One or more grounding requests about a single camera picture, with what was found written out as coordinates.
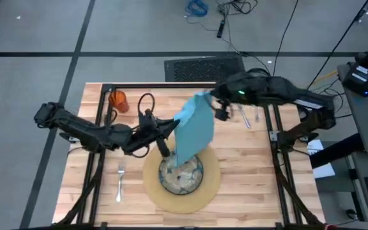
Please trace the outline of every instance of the blue towel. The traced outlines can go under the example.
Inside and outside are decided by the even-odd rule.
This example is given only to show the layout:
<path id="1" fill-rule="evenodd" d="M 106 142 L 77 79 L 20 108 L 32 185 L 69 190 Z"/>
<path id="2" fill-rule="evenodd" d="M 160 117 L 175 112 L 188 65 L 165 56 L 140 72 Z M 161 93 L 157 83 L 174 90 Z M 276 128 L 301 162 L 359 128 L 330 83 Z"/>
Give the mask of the blue towel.
<path id="1" fill-rule="evenodd" d="M 197 93 L 174 115 L 174 120 L 180 120 L 174 130 L 176 167 L 205 149 L 213 139 L 214 114 L 206 100 L 211 101 L 209 93 Z"/>

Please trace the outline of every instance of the orange cup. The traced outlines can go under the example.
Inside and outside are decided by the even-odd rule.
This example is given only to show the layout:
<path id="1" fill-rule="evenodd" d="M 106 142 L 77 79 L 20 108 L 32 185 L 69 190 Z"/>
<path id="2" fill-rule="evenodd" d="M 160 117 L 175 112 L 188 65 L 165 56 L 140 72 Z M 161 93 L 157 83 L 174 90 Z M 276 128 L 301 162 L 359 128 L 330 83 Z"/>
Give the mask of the orange cup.
<path id="1" fill-rule="evenodd" d="M 116 90 L 115 92 L 110 93 L 109 103 L 115 107 L 118 112 L 124 113 L 128 111 L 126 94 L 122 91 Z"/>

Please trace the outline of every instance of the silver fork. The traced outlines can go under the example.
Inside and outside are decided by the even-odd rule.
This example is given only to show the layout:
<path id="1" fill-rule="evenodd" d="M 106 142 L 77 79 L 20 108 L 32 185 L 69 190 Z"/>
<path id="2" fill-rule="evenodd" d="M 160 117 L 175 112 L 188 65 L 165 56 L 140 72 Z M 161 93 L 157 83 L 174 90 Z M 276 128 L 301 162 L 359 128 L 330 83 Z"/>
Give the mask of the silver fork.
<path id="1" fill-rule="evenodd" d="M 243 111 L 243 109 L 242 109 L 242 105 L 241 105 L 241 104 L 238 104 L 238 109 L 239 109 L 239 110 L 240 110 L 240 112 L 241 112 L 241 115 L 242 115 L 243 121 L 245 122 L 245 126 L 246 126 L 247 128 L 250 128 L 249 120 L 248 120 L 248 118 L 246 117 L 246 115 L 245 115 L 245 113 L 244 113 L 244 111 Z"/>
<path id="2" fill-rule="evenodd" d="M 123 175 L 125 174 L 125 164 L 120 163 L 119 164 L 119 187 L 118 187 L 118 195 L 116 196 L 116 201 L 118 203 L 121 202 L 121 180 L 123 179 Z"/>

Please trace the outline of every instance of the butcher block tabletop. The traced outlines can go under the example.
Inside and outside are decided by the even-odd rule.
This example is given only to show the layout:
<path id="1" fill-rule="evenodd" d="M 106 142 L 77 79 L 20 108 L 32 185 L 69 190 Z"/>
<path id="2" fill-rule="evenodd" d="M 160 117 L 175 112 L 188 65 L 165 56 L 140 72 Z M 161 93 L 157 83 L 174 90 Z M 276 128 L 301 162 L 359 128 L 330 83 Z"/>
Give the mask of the butcher block tabletop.
<path id="1" fill-rule="evenodd" d="M 130 110 L 124 114 L 119 112 L 114 123 L 124 123 L 130 127 L 138 125 L 137 103 L 144 93 L 154 95 L 156 102 L 153 113 L 156 117 L 171 119 L 188 98 L 203 90 L 185 86 L 151 88 L 151 84 L 146 84 L 149 88 L 120 89 L 126 93 Z M 86 84 L 78 116 L 95 122 L 101 88 L 102 83 Z M 141 110 L 150 107 L 150 99 L 144 99 Z M 103 115 L 107 110 L 107 97 L 104 108 Z M 245 126 L 237 107 L 233 107 L 234 116 L 229 121 L 215 119 L 215 133 L 210 146 L 218 157 L 222 176 L 218 193 L 209 205 L 190 214 L 172 214 L 161 210 L 151 202 L 144 189 L 142 166 L 145 158 L 124 156 L 120 149 L 107 150 L 95 225 L 100 226 L 102 222 L 107 222 L 108 226 L 129 227 L 273 227 L 275 222 L 283 222 L 263 109 L 244 106 L 243 110 L 250 121 L 250 129 Z M 299 124 L 298 111 L 294 105 L 280 106 L 279 110 L 285 130 Z M 271 119 L 276 126 L 274 116 Z M 71 149 L 77 147 L 80 145 L 70 146 Z M 305 146 L 297 143 L 295 149 L 305 151 Z M 298 152 L 290 153 L 289 157 L 298 195 L 320 221 L 325 221 L 309 157 Z M 83 149 L 75 149 L 69 154 L 53 222 L 60 221 L 80 196 L 87 161 L 88 152 Z M 120 162 L 125 162 L 126 170 L 122 184 L 122 201 L 117 203 Z M 92 194 L 87 201 L 85 222 L 88 221 Z M 287 199 L 289 216 L 293 222 L 293 208 L 288 195 Z"/>

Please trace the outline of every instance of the beige placemat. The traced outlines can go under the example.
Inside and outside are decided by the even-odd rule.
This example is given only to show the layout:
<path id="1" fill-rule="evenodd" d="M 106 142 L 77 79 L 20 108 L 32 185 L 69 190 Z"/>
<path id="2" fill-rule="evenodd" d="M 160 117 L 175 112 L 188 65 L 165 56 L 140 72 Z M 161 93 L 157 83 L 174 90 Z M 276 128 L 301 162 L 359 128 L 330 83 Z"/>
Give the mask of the beige placemat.
<path id="1" fill-rule="evenodd" d="M 174 149 L 174 138 L 167 141 L 170 150 Z M 171 213 L 192 213 L 204 208 L 217 194 L 221 182 L 218 158 L 211 147 L 197 154 L 204 167 L 204 177 L 197 188 L 188 195 L 174 195 L 167 191 L 158 178 L 158 167 L 162 156 L 154 147 L 146 157 L 143 167 L 143 183 L 149 198 L 161 209 Z"/>

